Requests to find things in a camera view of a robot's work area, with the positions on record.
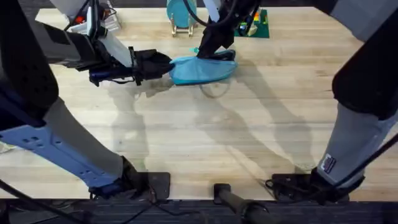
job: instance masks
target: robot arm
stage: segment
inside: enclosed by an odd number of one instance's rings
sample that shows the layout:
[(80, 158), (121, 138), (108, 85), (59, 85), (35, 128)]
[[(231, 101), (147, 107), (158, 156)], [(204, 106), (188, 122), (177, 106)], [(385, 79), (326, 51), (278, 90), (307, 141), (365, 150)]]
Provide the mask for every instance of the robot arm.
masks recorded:
[[(64, 168), (84, 181), (95, 195), (110, 197), (128, 192), (139, 197), (153, 195), (155, 189), (157, 198), (167, 198), (170, 174), (138, 173), (79, 124), (58, 96), (49, 62), (95, 74), (102, 71), (103, 80), (115, 74), (143, 80), (172, 68), (147, 76), (142, 63), (151, 54), (141, 56), (148, 51), (142, 54), (124, 48), (122, 53), (112, 52), (110, 47), (120, 49), (121, 44), (100, 26), (95, 4), (91, 1), (93, 19), (88, 35), (71, 34), (39, 22), (29, 24), (17, 1), (10, 1), (7, 9), (1, 10), (0, 141), (23, 147)], [(151, 180), (156, 183), (149, 187)]]
[[(398, 38), (398, 2), (312, 2), (316, 8), (340, 21), (366, 43), (333, 80), (333, 93), (339, 102), (338, 116), (318, 167), (314, 168), (311, 175), (273, 175), (273, 184), (268, 187), (274, 191), (277, 199), (306, 200), (316, 193), (318, 197), (313, 199), (325, 203), (335, 202), (361, 185), (364, 180), (363, 171), (334, 191), (324, 191), (343, 180), (373, 155), (398, 120), (398, 80), (393, 72), (398, 51), (395, 44)], [(235, 1), (224, 1), (219, 9), (220, 20), (228, 18), (225, 20), (227, 22), (213, 23), (209, 19), (198, 57), (215, 59), (213, 55), (219, 47), (228, 48), (233, 43), (233, 30), (237, 24), (247, 21), (258, 4), (256, 1), (238, 1), (234, 7), (234, 3)], [(236, 17), (228, 17), (230, 12)]]

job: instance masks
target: black cable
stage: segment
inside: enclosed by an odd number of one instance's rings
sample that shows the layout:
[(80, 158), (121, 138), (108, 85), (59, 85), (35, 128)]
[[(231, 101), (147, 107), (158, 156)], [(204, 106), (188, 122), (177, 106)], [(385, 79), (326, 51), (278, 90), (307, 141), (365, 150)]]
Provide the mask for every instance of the black cable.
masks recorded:
[(219, 26), (225, 25), (229, 21), (229, 19), (232, 17), (232, 15), (234, 14), (234, 11), (236, 9), (236, 6), (238, 5), (239, 0), (233, 0), (232, 7), (231, 7), (231, 10), (228, 13), (228, 15), (222, 21), (216, 22), (216, 23), (207, 23), (207, 22), (204, 22), (203, 20), (199, 19), (199, 17), (192, 11), (191, 7), (189, 6), (188, 0), (183, 0), (183, 1), (184, 1), (184, 5), (187, 8), (189, 14), (199, 24), (201, 24), (205, 27), (219, 27)]
[(133, 221), (134, 219), (136, 219), (138, 216), (142, 215), (144, 212), (148, 211), (149, 209), (151, 209), (154, 205), (150, 204), (148, 207), (142, 209), (140, 212), (138, 212), (137, 214), (135, 214), (133, 217), (129, 218), (128, 220), (120, 223), (120, 224), (127, 224), (131, 221)]
[(353, 178), (355, 175), (357, 175), (359, 172), (361, 172), (363, 169), (365, 169), (370, 163), (372, 163), (375, 159), (380, 157), (383, 153), (385, 153), (388, 149), (390, 149), (393, 145), (395, 145), (398, 142), (398, 133), (395, 134), (388, 142), (383, 144), (379, 150), (377, 150), (374, 154), (370, 155), (364, 162), (362, 162), (357, 168), (355, 168), (353, 171), (351, 171), (345, 178), (341, 179), (339, 182), (335, 183), (331, 187), (321, 190), (319, 192), (315, 192), (314, 194), (309, 195), (308, 197), (300, 200), (293, 200), (293, 201), (286, 201), (286, 202), (277, 202), (277, 203), (285, 203), (285, 204), (291, 204), (291, 203), (299, 203), (299, 202), (304, 202), (304, 201), (309, 201), (309, 200), (314, 200), (317, 198), (319, 195), (324, 194), (325, 192), (330, 192), (332, 190), (335, 190), (345, 182), (349, 181), (351, 178)]
[(167, 214), (169, 214), (169, 215), (171, 215), (171, 216), (173, 216), (173, 217), (180, 217), (180, 216), (184, 216), (184, 215), (193, 215), (193, 214), (199, 214), (199, 215), (201, 215), (202, 217), (203, 217), (203, 219), (204, 219), (204, 221), (205, 221), (205, 224), (208, 224), (208, 220), (207, 220), (207, 217), (206, 217), (206, 215), (203, 213), (203, 212), (201, 212), (201, 211), (198, 211), (198, 210), (192, 210), (192, 211), (187, 211), (187, 212), (178, 212), (178, 213), (174, 213), (174, 212), (171, 212), (171, 211), (169, 211), (169, 210), (167, 210), (167, 209), (165, 209), (165, 208), (162, 208), (160, 205), (158, 205), (157, 203), (153, 203), (153, 202), (149, 202), (151, 205), (153, 205), (154, 207), (156, 207), (156, 208), (158, 208), (159, 210), (161, 210), (161, 211), (163, 211), (163, 212), (165, 212), (165, 213), (167, 213)]
[(69, 29), (69, 27), (71, 27), (73, 25), (73, 23), (75, 22), (76, 18), (81, 14), (81, 12), (83, 12), (84, 8), (87, 6), (89, 0), (86, 0), (83, 5), (81, 6), (81, 8), (79, 9), (79, 11), (76, 13), (75, 17), (69, 22), (69, 24), (63, 28), (64, 31), (67, 31)]
[(86, 224), (84, 221), (79, 220), (79, 219), (77, 219), (77, 218), (75, 218), (75, 217), (73, 217), (73, 216), (71, 216), (71, 215), (69, 215), (69, 214), (67, 214), (67, 213), (65, 213), (65, 212), (63, 212), (61, 210), (58, 210), (58, 209), (53, 208), (53, 207), (50, 207), (50, 206), (48, 206), (48, 205), (46, 205), (44, 203), (41, 203), (41, 202), (29, 197), (28, 195), (18, 191), (14, 187), (11, 187), (10, 185), (5, 183), (1, 179), (0, 179), (0, 188), (2, 188), (7, 193), (9, 193), (9, 194), (21, 199), (22, 201), (24, 201), (26, 203), (30, 203), (32, 205), (38, 206), (40, 208), (43, 208), (43, 209), (45, 209), (45, 210), (47, 210), (49, 212), (52, 212), (52, 213), (54, 213), (54, 214), (56, 214), (56, 215), (58, 215), (58, 216), (60, 216), (62, 218), (65, 218), (65, 219), (67, 219), (67, 220), (69, 220), (69, 221), (71, 221), (73, 223)]

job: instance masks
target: wooden tabletop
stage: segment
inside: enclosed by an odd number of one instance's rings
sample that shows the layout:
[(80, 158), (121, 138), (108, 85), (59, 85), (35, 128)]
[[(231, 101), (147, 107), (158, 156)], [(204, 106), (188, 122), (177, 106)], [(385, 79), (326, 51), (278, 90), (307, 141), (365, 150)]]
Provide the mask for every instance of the wooden tabletop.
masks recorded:
[[(116, 35), (126, 46), (175, 58), (200, 44), (202, 27), (192, 38), (173, 38), (164, 8), (116, 10), (123, 22)], [(239, 67), (228, 81), (176, 87), (165, 76), (140, 87), (97, 88), (87, 72), (52, 66), (60, 96), (137, 170), (170, 172), (170, 198), (209, 199), (213, 184), (223, 182), (241, 197), (270, 200), (259, 181), (308, 172), (322, 157), (336, 118), (332, 78), (362, 43), (314, 8), (268, 10), (271, 38), (236, 38)], [(206, 11), (199, 15), (205, 19)], [(37, 20), (67, 23), (55, 9), (40, 10)], [(352, 199), (398, 200), (397, 158), (395, 147), (373, 163)], [(35, 198), (88, 198), (77, 177), (20, 149), (0, 155), (0, 178)]]

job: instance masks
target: red object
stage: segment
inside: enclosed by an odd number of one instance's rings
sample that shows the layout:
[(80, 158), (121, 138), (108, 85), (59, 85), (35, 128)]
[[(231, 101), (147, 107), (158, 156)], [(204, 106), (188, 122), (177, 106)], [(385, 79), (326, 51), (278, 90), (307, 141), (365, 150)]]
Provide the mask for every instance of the red object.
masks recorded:
[(78, 16), (78, 17), (76, 17), (75, 22), (81, 24), (84, 22), (84, 20), (85, 20), (85, 18), (83, 16)]

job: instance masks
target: blue cloth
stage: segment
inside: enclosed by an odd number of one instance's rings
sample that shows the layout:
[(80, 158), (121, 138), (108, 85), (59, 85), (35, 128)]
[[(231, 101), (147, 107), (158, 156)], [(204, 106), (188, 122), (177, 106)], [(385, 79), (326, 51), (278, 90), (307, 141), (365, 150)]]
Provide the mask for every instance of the blue cloth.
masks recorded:
[(175, 64), (169, 72), (174, 84), (194, 85), (210, 83), (229, 78), (238, 64), (234, 61), (180, 57), (172, 60)]

